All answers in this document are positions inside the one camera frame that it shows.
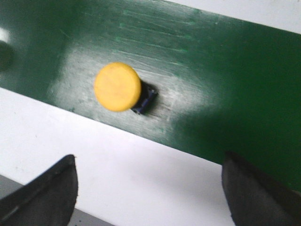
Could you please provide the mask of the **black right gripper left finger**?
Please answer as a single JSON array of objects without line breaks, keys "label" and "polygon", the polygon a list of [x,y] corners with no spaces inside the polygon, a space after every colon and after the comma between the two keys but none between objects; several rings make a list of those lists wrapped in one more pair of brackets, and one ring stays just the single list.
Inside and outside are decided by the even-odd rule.
[{"label": "black right gripper left finger", "polygon": [[78,197],[75,157],[69,154],[0,200],[2,226],[66,226]]}]

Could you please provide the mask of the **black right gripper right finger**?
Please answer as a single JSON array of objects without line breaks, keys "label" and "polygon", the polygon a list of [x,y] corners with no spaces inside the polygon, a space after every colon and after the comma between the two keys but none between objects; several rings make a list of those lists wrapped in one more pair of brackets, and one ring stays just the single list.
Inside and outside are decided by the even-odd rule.
[{"label": "black right gripper right finger", "polygon": [[222,164],[222,187],[237,226],[299,226],[301,196],[235,152]]}]

